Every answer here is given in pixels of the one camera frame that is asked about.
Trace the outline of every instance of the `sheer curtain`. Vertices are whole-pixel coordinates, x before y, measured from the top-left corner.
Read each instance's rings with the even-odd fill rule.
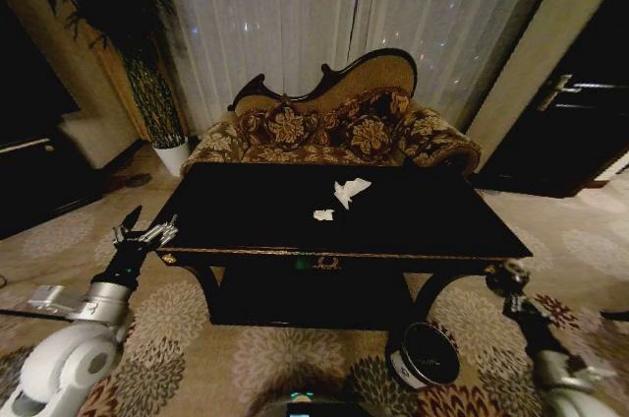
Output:
[[[416,59],[420,102],[464,125],[496,45],[509,43],[514,15],[521,26],[534,2],[175,0],[170,41],[189,125],[201,133],[259,73],[270,89],[301,95],[319,81],[321,63],[341,69],[386,46]]]

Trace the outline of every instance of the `door handle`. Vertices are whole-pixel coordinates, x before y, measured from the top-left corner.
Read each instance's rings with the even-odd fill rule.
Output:
[[[552,104],[554,99],[557,97],[557,95],[560,94],[561,92],[571,92],[571,93],[581,92],[582,88],[567,88],[566,87],[566,85],[568,84],[571,78],[572,78],[572,75],[559,76],[559,78],[557,79],[557,82],[554,84],[550,92],[546,95],[546,97],[542,99],[542,102],[540,102],[540,105],[538,105],[537,110],[539,112],[545,112],[550,107],[550,105]]]

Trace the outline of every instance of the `floral rug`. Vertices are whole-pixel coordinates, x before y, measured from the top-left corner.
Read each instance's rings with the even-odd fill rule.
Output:
[[[140,174],[145,183],[124,182]],[[1,308],[27,310],[40,284],[85,290],[112,255],[111,227],[138,204],[146,225],[179,182],[149,148],[116,179],[117,189],[101,201],[0,241],[0,273],[8,279],[0,289]],[[528,294],[548,311],[570,350],[616,372],[601,383],[599,396],[620,415],[629,414],[629,326],[599,314],[629,309],[629,173],[565,200],[482,195],[535,253],[526,260],[532,270]],[[412,292],[426,278],[408,274]],[[542,412],[524,339],[480,277],[448,286],[430,312],[459,350],[459,379],[420,392],[392,379],[384,332],[213,326],[195,279],[155,255],[144,264],[132,307],[136,319],[124,357],[94,387],[82,416],[248,416],[270,399],[301,389],[368,402],[386,415]],[[0,402],[16,385],[33,346],[63,326],[0,316]]]

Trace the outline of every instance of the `white cylindrical container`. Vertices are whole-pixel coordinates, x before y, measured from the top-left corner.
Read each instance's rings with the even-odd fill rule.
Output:
[[[413,389],[449,385],[459,376],[456,348],[444,333],[426,323],[410,324],[388,358],[396,375]]]
[[[153,149],[157,152],[162,162],[168,168],[168,172],[173,176],[181,176],[179,170],[181,169],[181,165],[188,159],[190,156],[190,147],[188,146],[188,138],[178,147],[174,147],[172,149],[157,149],[153,147]]]

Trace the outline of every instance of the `sofa armrest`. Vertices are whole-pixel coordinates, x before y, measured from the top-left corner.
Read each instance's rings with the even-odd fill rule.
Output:
[[[421,167],[450,165],[468,175],[479,164],[481,147],[448,124],[436,111],[412,102],[398,123],[397,147]]]
[[[245,155],[249,143],[238,130],[234,112],[226,112],[205,132],[188,160],[181,167],[185,176],[193,164],[203,162],[237,163]]]

